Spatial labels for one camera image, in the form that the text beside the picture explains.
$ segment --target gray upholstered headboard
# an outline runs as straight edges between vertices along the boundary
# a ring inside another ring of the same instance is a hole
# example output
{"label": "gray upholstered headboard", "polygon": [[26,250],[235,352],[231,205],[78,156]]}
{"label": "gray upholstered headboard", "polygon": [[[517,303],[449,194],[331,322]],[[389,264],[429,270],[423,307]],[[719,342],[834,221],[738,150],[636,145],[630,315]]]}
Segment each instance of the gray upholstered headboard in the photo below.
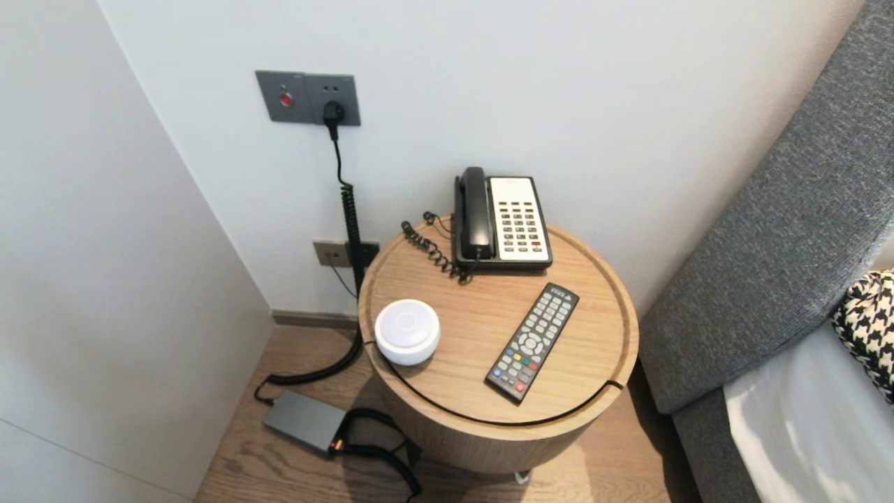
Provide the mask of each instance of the gray upholstered headboard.
{"label": "gray upholstered headboard", "polygon": [[894,223],[894,2],[868,0],[745,187],[640,325],[664,413],[812,332]]}

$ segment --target houndstooth pillow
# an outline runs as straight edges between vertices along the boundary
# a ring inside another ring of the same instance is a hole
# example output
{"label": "houndstooth pillow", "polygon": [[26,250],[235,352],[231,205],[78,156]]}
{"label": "houndstooth pillow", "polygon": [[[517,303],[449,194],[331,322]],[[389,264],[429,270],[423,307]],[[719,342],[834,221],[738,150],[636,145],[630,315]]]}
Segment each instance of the houndstooth pillow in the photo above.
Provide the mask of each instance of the houndstooth pillow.
{"label": "houndstooth pillow", "polygon": [[894,269],[872,271],[851,286],[832,326],[894,406]]}

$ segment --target wall socket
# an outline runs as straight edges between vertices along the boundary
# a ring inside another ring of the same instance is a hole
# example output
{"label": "wall socket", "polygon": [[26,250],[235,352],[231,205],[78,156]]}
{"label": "wall socket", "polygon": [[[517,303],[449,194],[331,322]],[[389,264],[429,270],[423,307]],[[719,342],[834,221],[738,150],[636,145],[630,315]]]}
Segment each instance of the wall socket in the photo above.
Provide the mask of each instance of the wall socket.
{"label": "wall socket", "polygon": [[[379,243],[364,241],[360,248],[363,251],[363,266],[369,267],[379,253]],[[314,251],[321,266],[329,267],[331,261],[336,268],[349,268],[353,263],[345,241],[314,241]]]}
{"label": "wall socket", "polygon": [[339,125],[360,125],[353,75],[258,70],[255,76],[271,121],[322,125],[323,107],[334,99],[345,109]]}

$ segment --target telephone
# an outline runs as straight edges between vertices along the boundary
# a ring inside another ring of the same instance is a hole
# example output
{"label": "telephone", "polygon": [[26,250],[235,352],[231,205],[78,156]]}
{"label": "telephone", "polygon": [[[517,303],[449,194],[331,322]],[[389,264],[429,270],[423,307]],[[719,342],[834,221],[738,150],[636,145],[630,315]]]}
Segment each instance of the telephone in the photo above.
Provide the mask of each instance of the telephone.
{"label": "telephone", "polygon": [[453,261],[470,269],[546,269],[550,238],[534,179],[467,167],[454,182]]}

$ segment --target round wooden side table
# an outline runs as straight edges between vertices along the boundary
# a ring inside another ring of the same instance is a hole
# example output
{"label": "round wooden side table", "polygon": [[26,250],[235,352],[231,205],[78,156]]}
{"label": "round wooden side table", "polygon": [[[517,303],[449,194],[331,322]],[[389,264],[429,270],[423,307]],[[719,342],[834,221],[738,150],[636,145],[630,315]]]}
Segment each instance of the round wooden side table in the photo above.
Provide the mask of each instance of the round wooden side table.
{"label": "round wooden side table", "polygon": [[[441,322],[434,355],[413,367],[391,366],[375,344],[364,345],[389,413],[425,456],[483,473],[526,471],[565,450],[627,385],[639,345],[627,291],[596,252],[547,228],[553,258],[545,271],[478,271],[462,286],[403,234],[369,268],[358,312],[365,341],[375,341],[379,311],[400,299],[428,303]],[[449,256],[443,228],[415,229]],[[487,386],[485,375],[549,282],[580,301],[515,405]]]}

